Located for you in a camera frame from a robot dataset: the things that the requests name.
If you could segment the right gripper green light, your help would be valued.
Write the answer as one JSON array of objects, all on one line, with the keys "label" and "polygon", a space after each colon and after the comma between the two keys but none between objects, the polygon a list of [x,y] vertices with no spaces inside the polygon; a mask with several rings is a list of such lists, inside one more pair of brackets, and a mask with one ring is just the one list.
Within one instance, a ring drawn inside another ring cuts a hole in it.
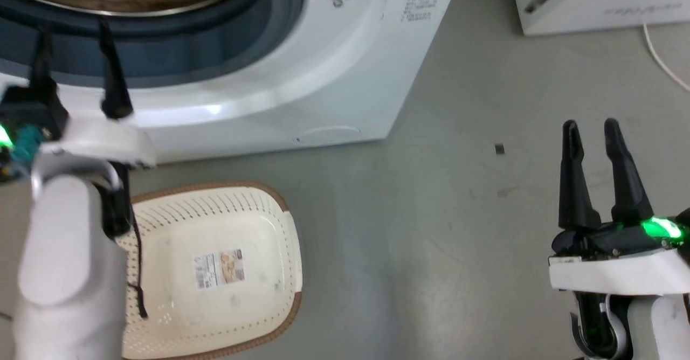
[{"label": "right gripper green light", "polygon": [[[603,256],[550,257],[550,285],[558,290],[624,296],[690,294],[690,208],[677,217],[654,217],[618,120],[606,119],[604,136],[614,181],[612,220],[638,224],[606,230],[606,237],[621,240],[624,247],[612,247]],[[591,205],[583,160],[577,122],[567,120],[562,127],[558,207],[558,225],[563,230],[593,230],[601,225],[601,215]]]}]

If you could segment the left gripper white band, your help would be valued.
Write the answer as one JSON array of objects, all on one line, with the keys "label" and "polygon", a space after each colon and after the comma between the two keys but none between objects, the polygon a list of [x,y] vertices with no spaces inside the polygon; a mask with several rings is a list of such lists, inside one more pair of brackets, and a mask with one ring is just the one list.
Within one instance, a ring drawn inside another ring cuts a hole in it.
[{"label": "left gripper white band", "polygon": [[31,82],[7,86],[0,95],[0,184],[28,178],[41,154],[102,160],[125,169],[156,166],[150,136],[127,121],[134,109],[108,22],[99,21],[104,117],[67,112],[51,75],[52,29],[38,31]]}]

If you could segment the cream laundry basket brown rim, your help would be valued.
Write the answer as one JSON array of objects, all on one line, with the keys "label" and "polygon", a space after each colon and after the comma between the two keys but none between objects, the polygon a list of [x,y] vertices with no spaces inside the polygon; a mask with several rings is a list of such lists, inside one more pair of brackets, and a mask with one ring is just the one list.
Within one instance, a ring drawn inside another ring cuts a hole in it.
[{"label": "cream laundry basket brown rim", "polygon": [[[118,238],[128,281],[123,360],[214,360],[275,340],[300,309],[300,239],[286,202],[254,181],[133,198],[138,232]],[[197,289],[194,257],[240,249],[245,280]]]}]

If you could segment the white front-load washing machine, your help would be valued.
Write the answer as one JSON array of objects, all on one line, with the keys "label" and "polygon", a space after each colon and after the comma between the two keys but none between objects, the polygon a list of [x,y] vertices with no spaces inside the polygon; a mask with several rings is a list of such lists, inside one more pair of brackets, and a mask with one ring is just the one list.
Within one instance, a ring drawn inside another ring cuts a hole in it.
[{"label": "white front-load washing machine", "polygon": [[[221,0],[33,0],[110,17],[153,18]],[[151,138],[160,163],[296,149],[313,128],[359,129],[356,142],[387,137],[451,0],[429,20],[402,23],[404,0],[304,0],[273,52],[227,75],[130,89],[130,124]],[[102,117],[102,87],[58,85],[74,117]]]}]

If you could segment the grey rubber door seal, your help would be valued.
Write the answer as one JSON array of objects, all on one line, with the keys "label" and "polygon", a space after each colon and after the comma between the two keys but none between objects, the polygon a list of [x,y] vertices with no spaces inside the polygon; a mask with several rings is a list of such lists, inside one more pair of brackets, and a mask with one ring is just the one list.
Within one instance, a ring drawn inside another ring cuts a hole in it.
[{"label": "grey rubber door seal", "polygon": [[[208,80],[241,70],[278,48],[304,0],[221,0],[153,18],[110,17],[126,82],[144,89]],[[26,78],[39,29],[52,32],[52,77],[59,84],[104,84],[96,15],[33,0],[0,0],[0,74]]]}]

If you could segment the product label sticker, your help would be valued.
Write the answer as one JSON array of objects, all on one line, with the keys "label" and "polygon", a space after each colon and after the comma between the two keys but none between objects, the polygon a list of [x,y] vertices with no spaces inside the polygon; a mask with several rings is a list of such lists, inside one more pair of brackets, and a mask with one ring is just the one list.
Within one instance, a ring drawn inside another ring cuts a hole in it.
[{"label": "product label sticker", "polygon": [[214,289],[245,280],[244,255],[240,249],[194,257],[192,266],[197,289]]}]

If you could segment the oval drain filter cover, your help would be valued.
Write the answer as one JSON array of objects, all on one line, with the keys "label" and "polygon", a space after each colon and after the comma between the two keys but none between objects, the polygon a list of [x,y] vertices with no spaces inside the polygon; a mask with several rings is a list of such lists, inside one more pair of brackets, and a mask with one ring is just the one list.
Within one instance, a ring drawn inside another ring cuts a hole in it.
[{"label": "oval drain filter cover", "polygon": [[346,125],[324,126],[309,129],[293,141],[299,146],[337,146],[347,142],[356,142],[361,137],[361,131],[355,127]]}]

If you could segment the printed text label sticker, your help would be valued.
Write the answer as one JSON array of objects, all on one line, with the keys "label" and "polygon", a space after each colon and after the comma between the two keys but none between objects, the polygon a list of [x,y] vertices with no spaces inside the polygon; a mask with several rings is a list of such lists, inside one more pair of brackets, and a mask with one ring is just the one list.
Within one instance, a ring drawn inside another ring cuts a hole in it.
[{"label": "printed text label sticker", "polygon": [[404,0],[400,21],[414,23],[432,18],[439,0]]}]

